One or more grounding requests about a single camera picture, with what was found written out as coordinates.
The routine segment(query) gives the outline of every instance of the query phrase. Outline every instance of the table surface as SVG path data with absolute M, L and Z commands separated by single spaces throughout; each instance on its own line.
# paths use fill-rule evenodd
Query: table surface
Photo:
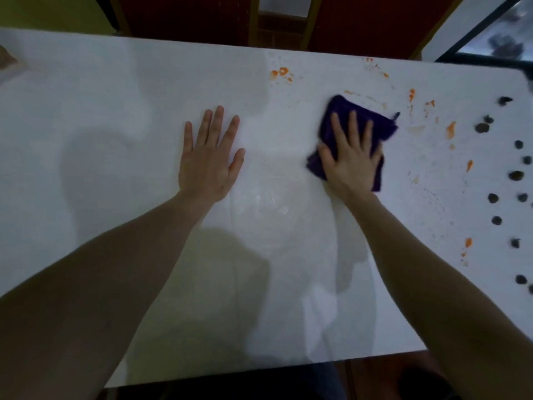
M 174 194 L 186 120 L 217 104 L 226 123 L 241 117 L 239 179 L 191 234 L 109 386 L 424 347 L 356 222 L 304 167 L 335 94 L 401 112 L 380 200 L 533 336 L 533 296 L 514 281 L 533 279 L 533 208 L 516 199 L 533 196 L 522 73 L 8 29 L 0 44 L 21 62 L 0 77 L 0 294 Z M 502 95 L 514 101 L 500 107 Z M 495 122 L 477 134 L 485 114 Z M 523 181 L 507 178 L 515 169 Z

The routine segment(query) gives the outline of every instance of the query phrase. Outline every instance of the yellow wall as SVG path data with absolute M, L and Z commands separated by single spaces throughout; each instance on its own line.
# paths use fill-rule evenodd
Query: yellow wall
M 0 0 L 0 26 L 76 33 L 115 32 L 96 0 Z

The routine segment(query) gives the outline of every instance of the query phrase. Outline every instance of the purple cloth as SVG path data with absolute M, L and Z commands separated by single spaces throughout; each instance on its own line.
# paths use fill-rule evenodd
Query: purple cloth
M 333 134 L 333 129 L 331 127 L 331 114 L 333 112 L 337 113 L 344 134 L 348 136 L 348 118 L 351 111 L 357 112 L 357 125 L 359 129 L 359 135 L 361 137 L 363 136 L 366 122 L 370 119 L 374 121 L 374 128 L 372 131 L 372 148 L 370 149 L 371 154 L 373 154 L 376 150 L 380 140 L 387 140 L 394 134 L 394 132 L 396 132 L 396 129 L 398 128 L 393 120 L 369 111 L 366 108 L 360 107 L 359 105 L 348 101 L 342 95 L 335 95 L 326 108 L 326 113 L 324 114 L 320 129 L 318 131 L 318 137 L 330 148 L 331 154 L 335 160 L 337 160 L 337 142 L 335 141 L 335 135 Z M 374 192 L 377 192 L 381 189 L 381 170 L 384 162 L 385 159 L 382 158 L 377 166 L 376 178 L 374 179 L 374 186 L 372 187 L 372 191 Z M 327 180 L 326 174 L 324 173 L 324 169 L 322 167 L 322 161 L 318 155 L 318 151 L 315 151 L 308 157 L 307 168 L 317 177 Z

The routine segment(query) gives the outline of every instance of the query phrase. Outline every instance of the black seed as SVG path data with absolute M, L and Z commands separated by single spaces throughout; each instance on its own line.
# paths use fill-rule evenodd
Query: black seed
M 507 102 L 511 102 L 513 99 L 510 98 L 510 97 L 500 97 L 500 99 L 498 100 L 498 104 L 500 104 L 501 107 L 504 107 L 505 105 L 507 105 Z
M 528 282 L 528 279 L 523 275 L 517 275 L 514 280 L 519 285 L 525 285 Z
M 477 133 L 487 133 L 490 129 L 490 126 L 487 124 L 477 124 L 475 129 Z
M 489 202 L 492 204 L 495 204 L 498 201 L 498 195 L 496 194 L 489 194 Z
M 513 181 L 520 181 L 524 178 L 524 173 L 521 171 L 513 171 L 512 173 L 509 173 L 509 178 Z

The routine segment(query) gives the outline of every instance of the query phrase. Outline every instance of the smear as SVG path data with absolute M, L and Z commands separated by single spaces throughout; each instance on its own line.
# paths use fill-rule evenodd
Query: smear
M 457 121 L 453 121 L 449 127 L 446 128 L 446 139 L 448 140 L 451 140 L 454 138 L 455 136 L 455 124 L 457 123 Z
M 422 133 L 422 131 L 425 129 L 425 126 L 410 126 L 407 128 L 407 132 L 412 133 L 414 135 L 419 135 Z

